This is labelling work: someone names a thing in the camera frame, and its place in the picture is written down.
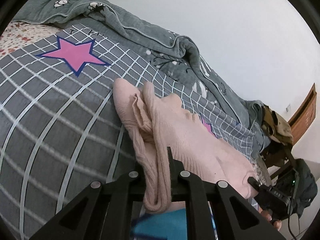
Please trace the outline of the person's right hand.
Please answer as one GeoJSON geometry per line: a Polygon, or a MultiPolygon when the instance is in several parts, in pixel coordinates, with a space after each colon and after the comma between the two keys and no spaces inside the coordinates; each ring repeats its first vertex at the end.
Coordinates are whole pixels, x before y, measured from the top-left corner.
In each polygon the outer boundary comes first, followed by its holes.
{"type": "Polygon", "coordinates": [[[275,229],[278,231],[281,229],[282,226],[282,221],[281,220],[276,220],[272,218],[272,215],[267,211],[263,209],[259,209],[259,213],[269,222],[273,225],[275,229]]]}

